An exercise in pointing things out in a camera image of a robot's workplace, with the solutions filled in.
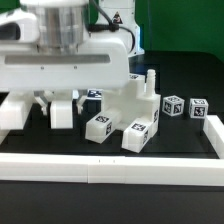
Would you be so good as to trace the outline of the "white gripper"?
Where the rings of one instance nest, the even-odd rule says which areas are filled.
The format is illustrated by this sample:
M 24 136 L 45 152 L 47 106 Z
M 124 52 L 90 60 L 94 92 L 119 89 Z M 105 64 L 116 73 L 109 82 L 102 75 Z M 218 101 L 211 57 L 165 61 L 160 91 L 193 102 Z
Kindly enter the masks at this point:
M 44 115 L 54 98 L 51 91 L 120 88 L 128 79 L 125 44 L 114 36 L 89 34 L 82 9 L 0 14 L 0 91 L 35 91 Z M 78 93 L 81 114 L 88 91 Z

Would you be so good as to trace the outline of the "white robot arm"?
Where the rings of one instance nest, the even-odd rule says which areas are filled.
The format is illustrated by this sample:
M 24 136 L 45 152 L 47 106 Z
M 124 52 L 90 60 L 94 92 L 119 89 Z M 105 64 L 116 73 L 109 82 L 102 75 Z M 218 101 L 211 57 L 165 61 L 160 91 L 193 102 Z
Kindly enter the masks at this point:
M 20 0 L 0 14 L 0 92 L 126 85 L 139 48 L 135 0 Z

